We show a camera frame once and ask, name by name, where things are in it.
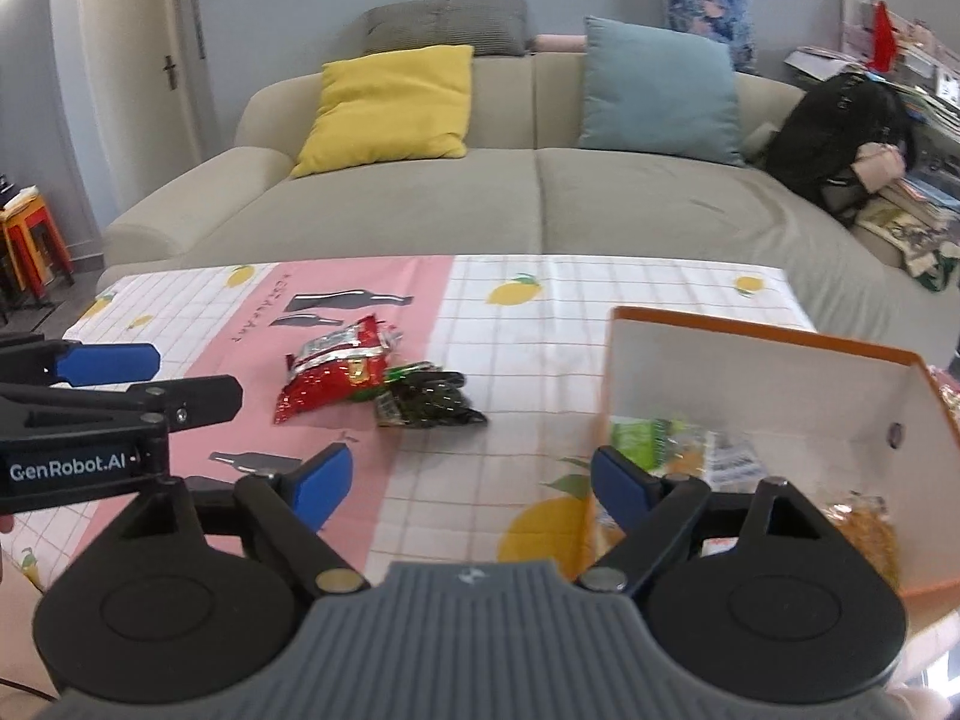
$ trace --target green snack bag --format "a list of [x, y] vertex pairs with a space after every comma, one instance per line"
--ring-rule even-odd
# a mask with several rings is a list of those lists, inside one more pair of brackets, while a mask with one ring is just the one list
[[667, 440], [673, 422], [669, 419], [629, 419], [611, 425], [611, 444], [624, 457], [650, 473], [667, 461]]

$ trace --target patterned pillow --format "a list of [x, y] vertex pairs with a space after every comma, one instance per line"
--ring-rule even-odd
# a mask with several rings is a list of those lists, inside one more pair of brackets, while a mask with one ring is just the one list
[[752, 73], [757, 47], [751, 4], [752, 0], [664, 0], [666, 25], [727, 45], [733, 69]]

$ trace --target stool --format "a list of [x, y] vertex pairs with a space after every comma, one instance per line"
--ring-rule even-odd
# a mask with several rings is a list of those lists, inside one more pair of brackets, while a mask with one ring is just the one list
[[22, 290], [29, 288], [37, 300], [46, 299], [43, 276], [47, 272], [47, 263], [42, 251], [47, 252], [54, 268], [64, 275], [67, 283], [73, 284], [73, 263], [42, 196], [37, 194], [10, 211], [0, 213], [0, 226], [11, 252], [13, 273]]

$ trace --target sofa cushion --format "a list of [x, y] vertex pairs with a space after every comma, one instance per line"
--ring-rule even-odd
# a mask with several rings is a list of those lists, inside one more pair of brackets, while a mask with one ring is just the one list
[[692, 32], [720, 43], [730, 51], [733, 66], [752, 73], [757, 63], [754, 0], [664, 0], [666, 26], [678, 32]]
[[587, 16], [579, 146], [743, 165], [726, 47], [700, 35]]
[[547, 148], [546, 251], [775, 266], [818, 330], [882, 340], [888, 269], [820, 209], [764, 172], [677, 157]]
[[523, 56], [525, 0], [412, 0], [368, 10], [364, 53], [472, 46], [477, 56]]
[[[529, 56], [474, 58], [468, 148], [534, 148], [533, 73]], [[296, 160], [319, 103], [319, 73], [261, 89], [247, 103], [234, 143], [273, 148]]]
[[291, 175], [462, 157], [472, 62], [472, 46], [429, 46], [326, 63], [317, 120]]
[[539, 251], [534, 152], [475, 148], [458, 160], [349, 167], [284, 181], [181, 264]]
[[[580, 138], [583, 118], [584, 55], [538, 53], [533, 56], [533, 64], [536, 147], [573, 148]], [[740, 110], [740, 133], [744, 138], [765, 122], [779, 128], [803, 98], [800, 89], [781, 81], [744, 73], [734, 74], [733, 79]]]

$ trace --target gray gripper base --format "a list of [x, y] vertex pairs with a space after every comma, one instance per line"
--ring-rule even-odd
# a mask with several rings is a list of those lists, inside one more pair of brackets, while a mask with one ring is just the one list
[[630, 600], [553, 563], [394, 563], [377, 589], [316, 603], [269, 666], [164, 707], [68, 693], [42, 720], [907, 720], [872, 689], [759, 704], [676, 666]]

